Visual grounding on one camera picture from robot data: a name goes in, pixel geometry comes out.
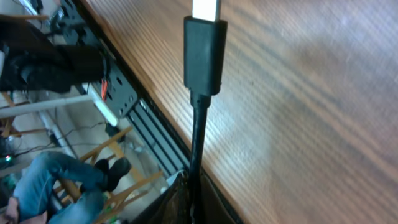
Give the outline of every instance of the black shoe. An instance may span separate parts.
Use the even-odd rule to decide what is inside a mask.
[[[126,158],[118,159],[108,172],[108,186],[106,190],[112,192],[119,184],[119,180],[129,173],[130,162]]]
[[[95,164],[94,167],[102,171],[105,175],[109,172],[109,162],[106,159],[100,159]],[[83,185],[80,186],[80,193],[84,193],[86,191]]]

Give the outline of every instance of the floor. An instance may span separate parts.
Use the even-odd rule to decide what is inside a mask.
[[[44,0],[44,14],[49,14],[57,8],[52,0]],[[17,5],[12,1],[1,1],[0,2],[0,14],[27,14],[27,11],[22,6]],[[48,91],[33,91],[29,92],[28,95],[25,93],[15,92],[14,102],[22,102],[26,100],[30,101],[45,101],[53,100],[57,98],[66,98],[71,96],[78,96],[79,93],[76,89],[72,88],[71,92],[65,95],[59,95]],[[6,102],[0,96],[0,107],[6,106]],[[82,156],[88,151],[92,150],[96,145],[101,144],[105,140],[109,139],[109,136],[105,133],[105,124],[96,125],[103,123],[104,117],[96,106],[92,102],[88,103],[77,103],[74,105],[68,105],[63,107],[54,108],[47,111],[51,119],[58,124],[58,127],[65,134],[70,130],[76,129],[76,131],[70,133],[66,139],[76,152],[77,156]],[[18,116],[14,123],[14,127],[19,130],[38,129],[44,128],[44,124],[37,113],[25,114]],[[120,120],[119,129],[123,129],[129,126],[129,122],[126,119]],[[147,153],[145,147],[142,147],[141,140],[135,135],[134,130],[126,136],[126,141],[121,143],[121,149],[125,152],[126,157],[130,160],[131,164],[144,176],[148,177],[159,171],[159,166],[155,160],[151,158]],[[21,138],[13,139],[16,150],[25,151],[36,146],[46,146],[50,140],[48,133],[30,134],[25,135]],[[63,149],[51,149],[55,151],[63,151]],[[18,157],[17,159],[21,162],[31,161],[40,152],[31,152],[29,154]],[[106,148],[99,155],[99,159],[110,156],[110,149]],[[118,193],[135,183],[134,179],[127,175],[122,178],[117,189],[114,193]],[[164,178],[147,185],[140,190],[148,190],[149,193],[144,197],[133,202],[127,206],[118,217],[120,220],[132,220],[136,217],[143,209],[146,208],[153,200],[155,200],[161,193],[162,190],[167,187],[167,182]]]

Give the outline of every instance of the jeans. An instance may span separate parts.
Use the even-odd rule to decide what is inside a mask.
[[[104,207],[99,186],[107,176],[99,169],[61,152],[42,152],[18,182],[14,197],[19,201],[19,220],[23,221],[47,210],[55,181],[59,178],[82,182],[86,192],[73,203],[53,215],[48,223],[92,223]]]

